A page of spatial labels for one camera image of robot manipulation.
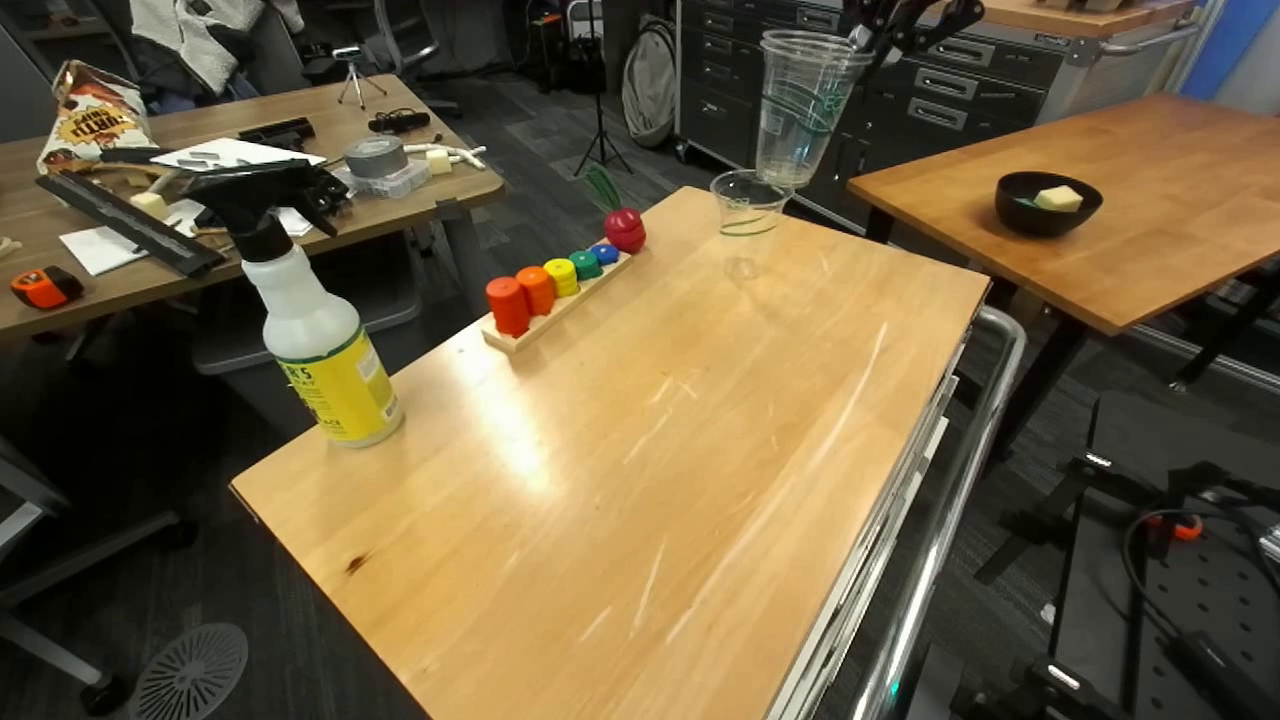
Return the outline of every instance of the tripod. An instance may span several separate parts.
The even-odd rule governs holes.
[[[602,81],[594,89],[594,105],[595,105],[595,137],[594,145],[585,147],[585,158],[578,159],[578,174],[579,177],[589,167],[589,159],[595,158],[595,165],[607,165],[616,159],[625,174],[632,174],[632,165],[625,159],[625,154],[616,154],[616,145],[607,142],[607,125],[606,125],[606,47],[602,47],[602,32],[595,32],[595,0],[589,0],[589,38],[595,46],[595,62],[602,62]]]

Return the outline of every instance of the bottle cap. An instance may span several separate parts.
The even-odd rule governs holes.
[[[276,262],[293,254],[293,237],[276,216],[261,216],[258,229],[233,229],[239,262]]]

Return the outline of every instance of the clear plastic cup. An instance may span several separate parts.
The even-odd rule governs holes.
[[[720,237],[759,237],[787,204],[787,195],[765,185],[751,167],[720,174],[712,191],[720,204]]]
[[[806,28],[768,28],[756,174],[797,191],[814,182],[844,115],[858,75],[874,66],[853,40]]]

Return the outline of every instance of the black bowl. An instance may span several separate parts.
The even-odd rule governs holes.
[[[1061,185],[1079,191],[1079,209],[1048,211],[1036,204],[1036,195],[1044,189],[1061,189]],[[1058,174],[1009,174],[998,185],[998,216],[1003,229],[1014,229],[1020,237],[1065,237],[1078,225],[1086,225],[1101,204],[1105,204],[1105,191],[1096,191],[1094,185],[1086,185],[1078,177],[1058,177]]]

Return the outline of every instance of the chair leg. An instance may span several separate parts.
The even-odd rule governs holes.
[[[46,663],[62,667],[65,676],[74,676],[84,690],[111,685],[110,674],[100,674],[98,663],[87,663],[84,655],[69,653],[55,639],[47,639],[46,631],[37,631],[34,623],[16,622],[5,610],[0,610],[0,636],[14,639],[16,649],[23,649],[29,655],[42,655]]]
[[[34,596],[81,577],[81,573],[127,554],[134,546],[146,546],[146,540],[153,540],[162,531],[178,531],[178,530],[186,530],[186,520],[178,513],[162,513],[162,516],[148,516],[146,523],[134,523],[134,530],[117,531],[117,536],[104,536],[104,540],[98,540],[98,546],[87,546],[87,549],[81,549],[74,557],[62,557],[62,561],[46,564],[34,577],[20,577],[20,579],[5,586],[0,610],[16,610],[16,604],[23,604],[23,599],[34,599]]]

